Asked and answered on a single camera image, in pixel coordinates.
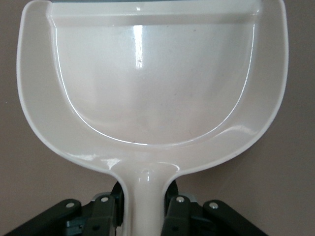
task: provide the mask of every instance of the black bracket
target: black bracket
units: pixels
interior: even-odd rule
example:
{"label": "black bracket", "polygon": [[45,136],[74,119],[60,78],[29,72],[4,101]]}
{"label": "black bracket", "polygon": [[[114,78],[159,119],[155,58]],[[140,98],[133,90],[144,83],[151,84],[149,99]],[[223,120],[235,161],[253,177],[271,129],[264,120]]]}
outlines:
{"label": "black bracket", "polygon": [[85,206],[64,200],[5,236],[115,236],[124,215],[124,194],[117,182]]}
{"label": "black bracket", "polygon": [[165,214],[161,236],[267,236],[222,201],[200,206],[179,195],[175,182],[165,195]]}
{"label": "black bracket", "polygon": [[[178,193],[174,181],[165,194],[161,236],[267,236],[224,202],[200,206]],[[116,183],[111,193],[85,206],[64,200],[5,236],[115,236],[124,216],[124,194]]]}

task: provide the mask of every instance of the plastic dustpan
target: plastic dustpan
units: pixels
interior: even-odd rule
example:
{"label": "plastic dustpan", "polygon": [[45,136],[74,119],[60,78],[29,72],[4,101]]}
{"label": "plastic dustpan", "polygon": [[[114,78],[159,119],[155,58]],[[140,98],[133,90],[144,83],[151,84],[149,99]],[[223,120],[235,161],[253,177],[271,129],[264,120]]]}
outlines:
{"label": "plastic dustpan", "polygon": [[32,1],[17,79],[41,141],[120,182],[124,235],[157,236],[172,180],[267,130],[287,66],[281,0]]}

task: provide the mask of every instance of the dustpan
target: dustpan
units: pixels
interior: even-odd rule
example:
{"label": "dustpan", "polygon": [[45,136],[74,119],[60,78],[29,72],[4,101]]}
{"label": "dustpan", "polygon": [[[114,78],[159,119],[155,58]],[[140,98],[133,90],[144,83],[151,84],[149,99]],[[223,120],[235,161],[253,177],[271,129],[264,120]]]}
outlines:
{"label": "dustpan", "polygon": [[282,0],[31,1],[17,80],[60,156],[115,177],[124,235],[157,236],[177,177],[253,145],[284,95]]}

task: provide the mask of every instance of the gray background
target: gray background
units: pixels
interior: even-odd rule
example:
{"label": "gray background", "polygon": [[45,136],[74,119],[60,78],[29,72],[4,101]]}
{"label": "gray background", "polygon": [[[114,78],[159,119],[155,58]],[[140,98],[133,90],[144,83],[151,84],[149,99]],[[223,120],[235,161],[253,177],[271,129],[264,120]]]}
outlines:
{"label": "gray background", "polygon": [[[0,0],[0,235],[67,198],[86,204],[112,177],[72,164],[31,131],[16,85],[21,12]],[[199,203],[220,199],[271,236],[315,235],[315,3],[286,0],[290,64],[280,111],[266,134],[215,168],[180,177]]]}

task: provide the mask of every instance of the rivet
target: rivet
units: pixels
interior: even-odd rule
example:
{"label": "rivet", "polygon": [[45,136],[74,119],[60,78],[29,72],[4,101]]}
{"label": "rivet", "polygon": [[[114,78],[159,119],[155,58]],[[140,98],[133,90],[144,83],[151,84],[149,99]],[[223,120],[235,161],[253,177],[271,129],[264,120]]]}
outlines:
{"label": "rivet", "polygon": [[74,206],[74,203],[68,203],[67,205],[65,205],[66,208],[71,208]]}
{"label": "rivet", "polygon": [[176,201],[178,201],[179,203],[183,203],[185,201],[185,199],[181,196],[176,198]]}
{"label": "rivet", "polygon": [[109,200],[108,197],[103,197],[103,198],[100,199],[100,201],[103,202],[103,203],[107,202],[108,200]]}
{"label": "rivet", "polygon": [[211,207],[212,209],[218,209],[218,208],[219,208],[219,205],[216,204],[216,203],[210,203],[210,204],[209,204],[209,207]]}

